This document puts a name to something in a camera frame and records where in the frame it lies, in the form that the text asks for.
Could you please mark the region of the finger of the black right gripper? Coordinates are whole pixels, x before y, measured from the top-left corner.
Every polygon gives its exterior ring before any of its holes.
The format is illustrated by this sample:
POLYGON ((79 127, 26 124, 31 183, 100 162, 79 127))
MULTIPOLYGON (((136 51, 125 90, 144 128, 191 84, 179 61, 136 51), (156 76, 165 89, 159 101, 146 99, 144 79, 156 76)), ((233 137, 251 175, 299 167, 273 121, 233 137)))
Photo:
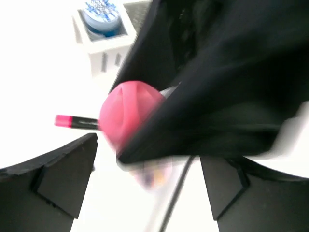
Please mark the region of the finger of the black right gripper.
POLYGON ((276 57, 230 77, 181 83, 119 152, 134 164, 168 156, 257 156, 309 99, 309 57, 276 57))
POLYGON ((114 84, 162 90, 198 62, 244 66, 308 42, 306 0, 154 0, 114 84))

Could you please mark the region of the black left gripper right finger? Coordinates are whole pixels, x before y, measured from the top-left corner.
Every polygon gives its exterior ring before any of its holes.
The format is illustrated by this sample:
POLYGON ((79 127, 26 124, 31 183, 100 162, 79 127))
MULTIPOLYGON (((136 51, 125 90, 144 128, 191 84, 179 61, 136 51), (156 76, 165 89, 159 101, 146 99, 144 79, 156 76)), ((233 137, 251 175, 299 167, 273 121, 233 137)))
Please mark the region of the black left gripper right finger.
POLYGON ((309 180, 248 158, 200 158, 221 232, 307 232, 309 180))

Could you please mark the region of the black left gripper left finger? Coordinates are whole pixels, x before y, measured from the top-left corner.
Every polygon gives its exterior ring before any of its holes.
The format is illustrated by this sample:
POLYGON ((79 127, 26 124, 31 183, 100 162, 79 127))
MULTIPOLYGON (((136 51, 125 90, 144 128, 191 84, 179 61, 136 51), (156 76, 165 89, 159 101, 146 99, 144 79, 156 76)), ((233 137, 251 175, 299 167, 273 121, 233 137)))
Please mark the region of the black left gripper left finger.
POLYGON ((97 134, 0 171, 2 232, 69 232, 79 217, 97 134))

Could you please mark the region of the blue splash-label round jar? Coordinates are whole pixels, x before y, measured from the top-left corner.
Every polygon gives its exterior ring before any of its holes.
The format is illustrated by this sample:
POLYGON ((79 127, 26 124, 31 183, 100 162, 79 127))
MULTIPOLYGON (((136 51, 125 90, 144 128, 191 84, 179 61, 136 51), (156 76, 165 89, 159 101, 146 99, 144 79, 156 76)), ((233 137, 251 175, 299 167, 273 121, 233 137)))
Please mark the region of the blue splash-label round jar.
POLYGON ((93 33, 105 37, 118 33, 120 14, 113 0, 86 0, 82 16, 85 25, 93 33))

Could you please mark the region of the pink cap crayon tube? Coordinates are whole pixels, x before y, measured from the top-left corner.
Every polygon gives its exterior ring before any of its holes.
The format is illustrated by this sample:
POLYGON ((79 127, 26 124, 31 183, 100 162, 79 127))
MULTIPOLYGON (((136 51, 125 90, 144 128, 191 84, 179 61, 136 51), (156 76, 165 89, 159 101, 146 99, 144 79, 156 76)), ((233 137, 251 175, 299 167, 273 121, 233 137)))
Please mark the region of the pink cap crayon tube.
MULTIPOLYGON (((157 89, 141 81, 123 82, 110 92, 102 105, 98 122, 116 153, 164 98, 157 89)), ((144 163, 130 173, 145 189, 155 190, 167 183, 171 171, 171 165, 154 161, 144 163)))

